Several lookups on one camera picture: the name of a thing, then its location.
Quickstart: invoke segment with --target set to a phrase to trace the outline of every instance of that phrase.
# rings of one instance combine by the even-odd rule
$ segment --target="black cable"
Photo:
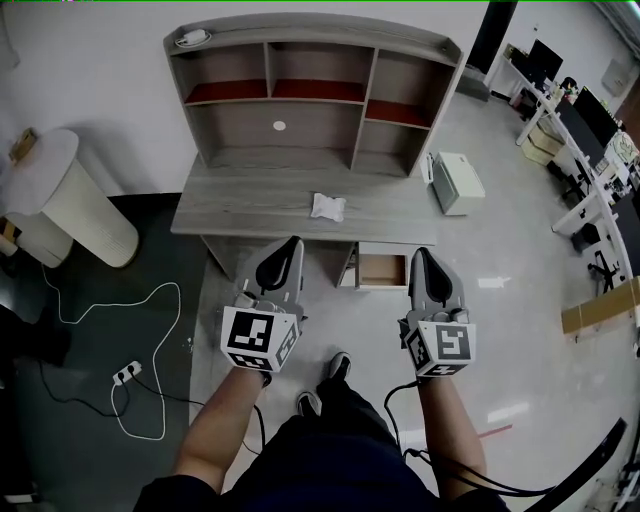
[[[430,464],[435,464],[436,466],[438,466],[439,468],[442,466],[441,464],[438,464],[437,462],[433,461],[433,455],[431,455],[427,450],[414,450],[412,448],[409,448],[407,450],[405,450],[404,452],[404,458],[406,460],[407,458],[407,454],[413,456],[413,457],[417,457],[418,453],[424,453],[427,454],[431,457],[431,462],[429,462]],[[440,458],[440,459],[445,459],[447,462],[451,462],[452,464],[456,464],[457,466],[460,466],[461,468],[465,469],[466,471],[468,471],[469,473],[471,473],[472,475],[477,476],[478,478],[481,478],[482,480],[498,486],[498,487],[502,487],[503,489],[507,489],[509,491],[514,491],[517,493],[520,493],[522,496],[542,496],[545,494],[550,493],[551,491],[553,491],[553,489],[555,489],[555,487],[548,487],[546,489],[542,489],[540,491],[531,491],[529,489],[518,489],[517,487],[511,487],[510,485],[505,485],[505,484],[501,484],[500,482],[496,482],[495,480],[492,480],[491,478],[489,478],[488,476],[483,475],[482,473],[478,473],[475,469],[470,468],[469,466],[466,466],[465,464],[463,464],[462,462],[458,462],[457,460],[454,459],[450,459],[449,457],[445,457],[444,455],[440,455],[437,454],[435,455],[436,458]]]
[[[402,453],[402,447],[400,446],[400,433],[398,432],[398,425],[396,423],[396,419],[393,417],[393,414],[391,413],[391,409],[389,409],[389,400],[396,392],[400,391],[401,389],[415,388],[417,385],[418,385],[418,381],[416,380],[414,382],[410,382],[409,384],[403,384],[402,386],[393,388],[391,391],[389,391],[386,398],[384,399],[384,408],[387,411],[389,418],[391,418],[391,423],[393,424],[393,431],[396,434],[396,437],[395,437],[396,445],[398,446],[398,450],[400,451],[400,453]]]
[[[422,454],[422,452],[417,452],[417,455],[414,455],[417,457],[420,457],[423,461],[425,461],[427,464],[429,464],[430,466],[433,466],[434,463],[431,462],[429,459],[425,458],[424,455]],[[453,478],[455,478],[456,480],[460,480],[461,482],[470,485],[471,487],[475,487],[476,489],[486,489],[488,491],[491,491],[495,494],[500,494],[501,496],[512,496],[514,498],[530,498],[533,496],[544,496],[545,494],[548,494],[548,491],[545,490],[545,492],[543,491],[525,491],[525,492],[511,492],[511,491],[503,491],[500,489],[494,489],[492,487],[487,487],[486,485],[480,485],[476,482],[472,482],[471,480],[460,476],[459,474],[455,473],[454,471],[451,471],[450,469],[446,468],[445,466],[436,464],[438,466],[438,469],[443,470],[446,473],[449,473],[449,475]]]
[[[166,393],[160,393],[159,391],[156,391],[155,389],[151,389],[149,386],[147,386],[144,382],[136,379],[136,376],[133,375],[132,373],[130,373],[131,378],[133,380],[135,380],[138,384],[140,384],[144,389],[146,389],[147,391],[151,391],[152,393],[158,395],[158,396],[163,396],[165,398],[171,398],[171,400],[177,400],[178,402],[186,402],[189,404],[196,404],[196,405],[200,405],[201,407],[204,407],[204,404],[202,402],[196,402],[195,400],[189,400],[188,398],[178,398],[177,396],[171,396],[171,395],[167,395]]]
[[[195,400],[189,400],[187,398],[178,398],[177,396],[167,395],[166,393],[160,393],[159,391],[156,391],[155,389],[151,389],[144,382],[136,379],[135,375],[133,375],[133,374],[131,374],[131,378],[133,380],[135,380],[138,384],[140,384],[143,388],[145,388],[147,391],[151,391],[152,393],[154,393],[156,395],[163,396],[165,398],[171,398],[172,400],[177,400],[178,402],[187,402],[187,403],[190,403],[190,404],[196,404],[196,405],[200,405],[200,406],[204,407],[204,404],[202,402],[197,402]],[[265,436],[265,430],[264,430],[264,420],[262,419],[262,411],[258,408],[257,405],[254,405],[253,408],[256,410],[256,413],[258,413],[258,421],[260,422],[260,437],[262,439],[262,449],[264,450],[264,445],[266,444],[266,440],[265,440],[266,436]],[[256,451],[252,450],[251,448],[249,448],[247,446],[247,443],[244,442],[244,440],[242,441],[242,444],[244,445],[244,447],[247,450],[249,450],[254,455],[260,455],[260,452],[256,452]]]
[[[396,439],[396,443],[398,446],[399,450],[402,450],[401,446],[400,446],[400,435],[398,432],[398,424],[396,423],[396,420],[393,416],[393,413],[391,412],[391,409],[389,408],[389,400],[391,399],[391,397],[398,391],[400,391],[401,389],[410,389],[410,388],[414,388],[418,385],[418,381],[414,381],[414,382],[410,382],[409,384],[403,384],[401,386],[398,386],[396,388],[393,388],[391,391],[389,391],[389,393],[387,394],[387,396],[384,399],[384,408],[387,411],[387,414],[389,415],[389,418],[391,419],[391,424],[393,425],[393,430],[395,432],[395,439]],[[407,449],[405,450],[405,452],[402,454],[402,457],[406,460],[407,458],[407,454],[410,454],[413,457],[420,457],[422,460],[424,460],[427,464],[433,466],[434,464],[436,466],[438,466],[439,469],[443,469],[444,471],[448,472],[452,477],[460,480],[461,482],[464,482],[468,485],[471,485],[472,487],[477,487],[479,489],[488,489],[491,490],[493,492],[497,492],[498,494],[503,494],[504,496],[515,496],[515,497],[532,497],[532,496],[543,496],[545,494],[548,494],[549,492],[551,492],[554,487],[549,487],[547,489],[543,489],[541,491],[529,491],[527,489],[518,489],[517,487],[511,487],[509,485],[504,485],[501,484],[499,482],[496,482],[495,480],[491,480],[490,478],[478,473],[477,471],[475,471],[474,469],[466,466],[465,464],[462,464],[461,462],[458,462],[456,460],[453,459],[449,459],[448,457],[445,457],[443,455],[437,455],[436,457],[440,457],[443,459],[446,459],[449,462],[452,462],[454,464],[457,464],[458,466],[464,468],[466,471],[468,471],[469,473],[471,473],[472,475],[475,475],[478,478],[481,478],[482,480],[485,480],[486,482],[492,484],[492,485],[496,485],[498,487],[502,487],[503,489],[508,489],[510,491],[513,492],[508,492],[508,491],[499,491],[496,489],[493,489],[491,487],[487,487],[484,485],[480,485],[480,484],[475,484],[473,482],[471,482],[470,480],[459,476],[457,473],[447,469],[446,467],[444,467],[442,464],[438,464],[437,462],[431,462],[430,460],[424,458],[422,456],[423,453],[428,453],[427,450],[414,450],[414,449]]]
[[[127,412],[127,408],[129,407],[129,401],[131,399],[131,396],[129,395],[129,390],[127,389],[126,386],[122,386],[125,390],[125,393],[127,394],[127,401],[125,402],[124,407],[122,408],[122,412],[120,413],[102,412],[100,409],[91,405],[89,402],[83,400],[82,398],[58,398],[57,396],[55,396],[51,392],[51,388],[49,387],[46,379],[44,378],[44,369],[42,368],[42,361],[40,361],[39,359],[38,359],[38,366],[40,367],[40,378],[42,379],[42,384],[44,385],[44,388],[47,390],[47,393],[49,393],[49,396],[54,402],[58,402],[59,404],[68,404],[71,402],[77,402],[79,404],[82,404],[88,407],[93,412],[99,414],[104,418],[121,418],[122,416],[124,416],[124,413]]]

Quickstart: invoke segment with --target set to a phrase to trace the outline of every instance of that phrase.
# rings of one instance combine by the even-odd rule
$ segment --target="glossy floor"
[[[504,429],[483,438],[489,475],[539,489],[573,471],[622,416],[632,428],[600,476],[615,474],[635,425],[638,383],[630,329],[579,344],[561,332],[561,309],[590,298],[594,284],[586,262],[550,229],[566,207],[545,169],[515,146],[522,127],[506,103],[456,94],[433,151],[466,154],[486,200],[464,218],[441,216],[432,192],[429,205],[438,226],[435,252],[462,278],[478,329],[478,360],[454,381],[478,432]],[[294,413],[297,394],[315,387],[323,362],[339,349],[353,356],[350,384],[379,411],[392,387],[414,377],[399,348],[396,323],[410,307],[406,294],[337,290],[316,256],[310,251],[305,263],[304,335],[259,401],[268,438]],[[217,349],[216,321],[230,294],[230,283],[209,263],[193,354],[191,396],[197,400],[206,399],[228,370]],[[415,390],[396,395],[392,408],[403,439],[418,446],[423,424]],[[196,412],[192,407],[192,416]],[[254,418],[247,436],[253,447],[259,442],[255,423]],[[253,457],[241,450],[227,488]],[[430,470],[412,466],[435,490]],[[561,509],[581,510],[594,489],[592,480]],[[509,500],[514,511],[529,505]]]

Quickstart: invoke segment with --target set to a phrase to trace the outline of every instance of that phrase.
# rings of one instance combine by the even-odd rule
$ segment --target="white cable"
[[[78,325],[84,319],[84,317],[87,316],[89,311],[91,311],[93,308],[96,308],[96,307],[102,307],[102,308],[108,308],[108,307],[128,308],[128,307],[132,307],[132,306],[140,306],[141,304],[144,304],[145,302],[147,302],[151,297],[153,297],[153,295],[158,290],[160,290],[161,288],[164,288],[165,286],[175,286],[176,290],[178,292],[178,314],[176,315],[176,319],[173,321],[173,324],[171,325],[171,327],[167,331],[167,334],[165,334],[164,338],[162,338],[162,341],[160,341],[160,343],[158,343],[158,346],[153,351],[153,355],[151,356],[151,363],[152,363],[152,366],[153,366],[153,374],[156,377],[156,385],[158,386],[158,393],[162,393],[162,388],[160,387],[160,379],[158,378],[158,369],[156,368],[156,355],[158,354],[158,350],[160,350],[160,347],[162,347],[162,345],[167,340],[167,338],[169,337],[169,335],[173,331],[174,327],[176,326],[176,324],[180,320],[180,314],[182,312],[182,296],[180,294],[180,287],[178,286],[177,283],[175,283],[173,281],[170,281],[170,282],[167,282],[167,283],[163,283],[160,286],[157,286],[156,289],[153,290],[147,296],[146,299],[141,300],[140,302],[132,302],[130,304],[119,304],[119,303],[92,304],[89,307],[89,309],[87,309],[84,312],[84,314],[78,320],[75,320],[75,321],[69,320],[69,321],[67,321],[67,320],[63,320],[62,319],[62,313],[61,313],[62,298],[61,298],[61,295],[60,295],[60,290],[57,287],[53,286],[49,282],[49,280],[47,279],[47,273],[44,270],[44,265],[42,265],[42,275],[44,276],[45,282],[58,293],[58,318],[60,319],[60,322],[62,322],[63,324],[70,324],[70,325]],[[145,437],[145,436],[138,436],[136,434],[132,434],[130,432],[127,432],[127,429],[124,428],[124,425],[120,421],[120,417],[118,415],[118,411],[116,410],[116,406],[115,406],[115,403],[113,401],[113,395],[114,395],[115,389],[116,389],[116,384],[114,384],[113,387],[111,388],[111,407],[113,407],[113,411],[116,413],[116,419],[118,420],[118,424],[120,425],[120,428],[122,429],[122,431],[125,434],[127,434],[129,437],[133,437],[135,439],[143,439],[145,441],[162,441],[162,439],[164,439],[164,435],[165,435],[166,430],[167,430],[167,418],[166,418],[166,409],[165,409],[165,403],[164,403],[164,396],[162,394],[160,394],[160,400],[162,401],[162,435],[160,435],[160,437]]]

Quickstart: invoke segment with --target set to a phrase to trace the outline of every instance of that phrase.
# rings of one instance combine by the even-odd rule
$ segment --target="human arm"
[[[447,462],[446,459],[455,460],[485,475],[487,465],[484,450],[451,377],[438,377],[424,382],[419,385],[418,392],[424,416],[427,448],[431,460],[435,463],[433,471],[440,497],[453,501],[475,487],[455,479],[452,473],[473,482],[483,482],[471,472]]]
[[[229,372],[189,427],[174,475],[196,477],[220,494],[263,384],[260,372],[238,367]]]

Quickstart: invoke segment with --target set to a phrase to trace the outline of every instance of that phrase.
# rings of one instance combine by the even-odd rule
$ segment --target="dark floor mat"
[[[178,283],[181,318],[156,362],[163,391],[188,397],[191,339],[206,248],[199,237],[170,233],[177,201],[177,195],[114,199],[140,233],[135,260],[124,269],[113,269],[76,243],[68,260],[59,269],[47,270],[47,277],[61,290],[65,320],[77,320],[93,303],[136,302],[166,281]],[[55,291],[49,289],[46,298],[57,311]],[[165,287],[142,306],[95,308],[79,325],[70,326],[72,345],[64,368],[44,367],[53,393],[80,397],[111,413],[112,375],[134,359],[143,366],[140,379],[156,389],[151,357],[175,320],[177,301],[175,288]],[[158,436],[160,397],[133,381],[127,387],[131,403],[122,419],[126,428]],[[132,510],[142,486],[170,471],[188,426],[188,405],[167,400],[162,441],[127,437],[113,418],[103,418],[80,404],[53,402],[37,365],[29,361],[20,362],[16,394],[34,480],[42,498],[64,512]],[[116,404],[123,401],[124,391],[117,388]]]

